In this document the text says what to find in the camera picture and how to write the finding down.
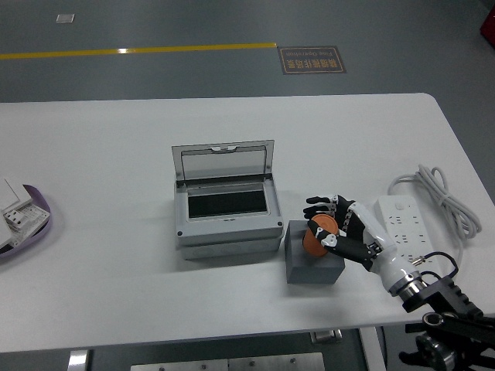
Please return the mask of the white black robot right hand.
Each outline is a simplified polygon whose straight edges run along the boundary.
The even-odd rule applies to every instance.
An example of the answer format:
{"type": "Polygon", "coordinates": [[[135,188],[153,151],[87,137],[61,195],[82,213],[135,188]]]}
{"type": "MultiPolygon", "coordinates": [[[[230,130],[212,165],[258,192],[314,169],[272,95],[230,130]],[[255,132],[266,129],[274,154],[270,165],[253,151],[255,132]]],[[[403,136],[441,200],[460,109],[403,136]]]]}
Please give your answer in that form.
{"type": "Polygon", "coordinates": [[[396,243],[361,203],[340,195],[313,196],[303,210],[309,232],[326,252],[378,275],[392,296],[402,296],[421,275],[400,257],[396,243]]]}

